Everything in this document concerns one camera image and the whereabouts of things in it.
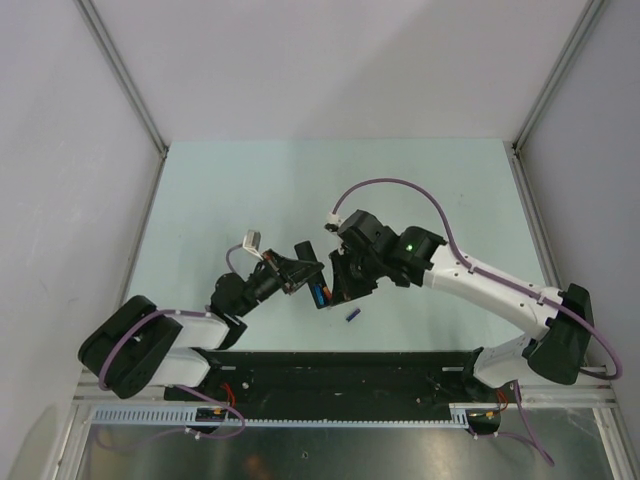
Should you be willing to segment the black remote control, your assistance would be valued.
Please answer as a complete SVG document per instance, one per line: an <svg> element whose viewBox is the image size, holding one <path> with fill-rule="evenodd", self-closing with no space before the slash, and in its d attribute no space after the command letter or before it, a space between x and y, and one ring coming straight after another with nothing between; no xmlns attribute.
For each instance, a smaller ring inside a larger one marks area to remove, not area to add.
<svg viewBox="0 0 640 480"><path fill-rule="evenodd" d="M313 246L309 240L300 242L294 246L296 256L299 260L318 263ZM331 292L326 283L322 270L312 274L307 280L307 285L311 292L314 304L317 309L328 308L331 303Z"/></svg>

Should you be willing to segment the blue battery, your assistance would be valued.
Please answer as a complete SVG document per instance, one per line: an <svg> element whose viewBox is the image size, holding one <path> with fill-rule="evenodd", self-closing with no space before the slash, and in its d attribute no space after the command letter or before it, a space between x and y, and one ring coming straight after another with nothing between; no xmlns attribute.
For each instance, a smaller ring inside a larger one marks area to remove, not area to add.
<svg viewBox="0 0 640 480"><path fill-rule="evenodd" d="M315 283L313 285L314 297L319 308L326 305L326 298L324 295L324 289L321 283Z"/></svg>

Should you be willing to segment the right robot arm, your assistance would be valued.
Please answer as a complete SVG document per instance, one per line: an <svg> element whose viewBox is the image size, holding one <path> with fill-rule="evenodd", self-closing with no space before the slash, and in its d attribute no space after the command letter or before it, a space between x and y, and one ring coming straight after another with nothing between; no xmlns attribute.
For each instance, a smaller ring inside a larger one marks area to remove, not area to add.
<svg viewBox="0 0 640 480"><path fill-rule="evenodd" d="M370 295L387 278L402 288L415 285L452 294L520 330L513 340L473 351L461 376L469 399L484 401L513 380L576 383L594 325L585 288L571 284L559 290L523 282L474 258L455 256L452 243L431 231L411 226L396 234L363 210L347 219L331 213L325 228L340 240L329 255L333 304Z"/></svg>

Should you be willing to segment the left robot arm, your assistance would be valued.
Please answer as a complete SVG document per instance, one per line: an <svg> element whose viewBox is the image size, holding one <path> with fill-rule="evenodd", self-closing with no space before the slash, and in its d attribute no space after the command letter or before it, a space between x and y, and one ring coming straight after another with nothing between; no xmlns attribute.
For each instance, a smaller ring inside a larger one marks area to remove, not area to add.
<svg viewBox="0 0 640 480"><path fill-rule="evenodd" d="M204 311L161 309L135 295L84 340L78 360L101 390L120 399L170 385L210 399L221 376L204 354L234 346L247 330L243 317L278 292L296 293L323 269L311 257L291 259L269 249L248 277L234 271L219 277Z"/></svg>

